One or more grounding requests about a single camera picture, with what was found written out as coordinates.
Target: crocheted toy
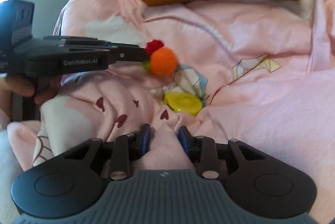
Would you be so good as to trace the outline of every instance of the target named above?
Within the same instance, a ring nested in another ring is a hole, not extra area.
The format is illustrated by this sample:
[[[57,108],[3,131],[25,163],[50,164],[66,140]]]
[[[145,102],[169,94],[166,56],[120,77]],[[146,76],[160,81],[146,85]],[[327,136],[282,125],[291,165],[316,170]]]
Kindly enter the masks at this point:
[[[156,76],[166,77],[177,69],[178,60],[175,53],[165,47],[162,41],[148,42],[145,50],[150,57],[150,60],[143,64],[147,71]]]

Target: toy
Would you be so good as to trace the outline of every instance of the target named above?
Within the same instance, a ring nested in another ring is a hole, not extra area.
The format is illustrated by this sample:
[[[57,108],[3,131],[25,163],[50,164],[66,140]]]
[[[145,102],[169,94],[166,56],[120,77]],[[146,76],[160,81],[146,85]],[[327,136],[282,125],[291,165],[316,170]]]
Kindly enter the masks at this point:
[[[189,93],[166,93],[164,103],[174,112],[187,112],[193,116],[203,108],[201,100]]]
[[[150,60],[144,63],[144,68],[155,76],[166,77],[177,69],[178,60],[175,53],[165,47],[162,41],[154,40],[148,42],[145,50]]]

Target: white fabric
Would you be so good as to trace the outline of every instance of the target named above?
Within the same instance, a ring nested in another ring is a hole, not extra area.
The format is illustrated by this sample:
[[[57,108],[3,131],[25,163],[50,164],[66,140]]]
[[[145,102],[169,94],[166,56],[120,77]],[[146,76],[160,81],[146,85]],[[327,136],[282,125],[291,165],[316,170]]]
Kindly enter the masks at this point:
[[[10,196],[10,188],[22,169],[9,145],[6,130],[0,132],[0,170],[0,222],[10,224],[19,216]]]

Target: pink blanket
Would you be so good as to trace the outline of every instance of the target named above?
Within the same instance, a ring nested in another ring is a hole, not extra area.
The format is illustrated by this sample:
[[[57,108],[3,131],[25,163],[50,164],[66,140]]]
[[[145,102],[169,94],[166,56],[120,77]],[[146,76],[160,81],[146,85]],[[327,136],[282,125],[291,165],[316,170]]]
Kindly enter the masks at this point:
[[[151,124],[150,151],[134,168],[188,168],[175,132],[225,143],[238,138],[309,174],[318,196],[311,215],[335,217],[335,0],[210,0],[160,7],[140,0],[70,0],[62,34],[136,43],[160,39],[181,64],[157,79],[138,64],[68,77],[42,108],[42,121],[12,123],[23,169],[79,143],[105,141]],[[164,91],[201,97],[196,116],[161,104]]]

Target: yellow bottle cap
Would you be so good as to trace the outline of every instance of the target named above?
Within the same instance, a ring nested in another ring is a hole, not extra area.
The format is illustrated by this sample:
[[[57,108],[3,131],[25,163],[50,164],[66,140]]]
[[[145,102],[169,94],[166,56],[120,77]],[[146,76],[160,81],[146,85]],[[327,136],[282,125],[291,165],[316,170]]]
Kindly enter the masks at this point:
[[[164,103],[174,112],[187,112],[193,116],[196,116],[202,109],[201,100],[188,93],[166,93]]]

